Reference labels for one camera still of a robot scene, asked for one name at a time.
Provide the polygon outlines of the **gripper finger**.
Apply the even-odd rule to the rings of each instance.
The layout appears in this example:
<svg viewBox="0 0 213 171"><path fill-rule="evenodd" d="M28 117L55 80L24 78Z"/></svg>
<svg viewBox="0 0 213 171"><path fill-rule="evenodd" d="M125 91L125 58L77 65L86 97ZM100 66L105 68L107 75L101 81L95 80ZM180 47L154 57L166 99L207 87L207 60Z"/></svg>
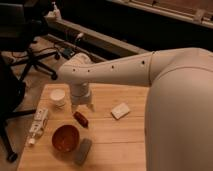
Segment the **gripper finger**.
<svg viewBox="0 0 213 171"><path fill-rule="evenodd" d="M94 105L93 105L93 104L89 104L89 105L88 105L88 108L89 108L91 111L93 111L93 112L95 111Z"/></svg>
<svg viewBox="0 0 213 171"><path fill-rule="evenodd" d="M77 111L77 106L72 106L72 114L74 114Z"/></svg>

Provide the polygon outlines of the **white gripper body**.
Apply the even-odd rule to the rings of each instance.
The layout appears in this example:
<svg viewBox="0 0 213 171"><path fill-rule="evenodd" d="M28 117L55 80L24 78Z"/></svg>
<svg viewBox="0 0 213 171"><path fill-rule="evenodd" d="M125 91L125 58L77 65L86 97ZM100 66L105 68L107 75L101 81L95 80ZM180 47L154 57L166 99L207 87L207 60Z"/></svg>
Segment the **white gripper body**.
<svg viewBox="0 0 213 171"><path fill-rule="evenodd" d="M88 83L71 84L70 85L70 98L72 106L92 104L92 91Z"/></svg>

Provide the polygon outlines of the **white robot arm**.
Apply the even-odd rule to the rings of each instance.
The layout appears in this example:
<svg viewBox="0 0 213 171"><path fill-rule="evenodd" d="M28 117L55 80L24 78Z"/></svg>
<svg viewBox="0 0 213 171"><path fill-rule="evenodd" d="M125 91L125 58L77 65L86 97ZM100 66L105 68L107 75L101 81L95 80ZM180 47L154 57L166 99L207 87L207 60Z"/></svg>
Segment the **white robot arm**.
<svg viewBox="0 0 213 171"><path fill-rule="evenodd" d="M147 171L213 171L213 52L180 48L100 63L78 53L59 78L76 105L91 99L91 83L147 87Z"/></svg>

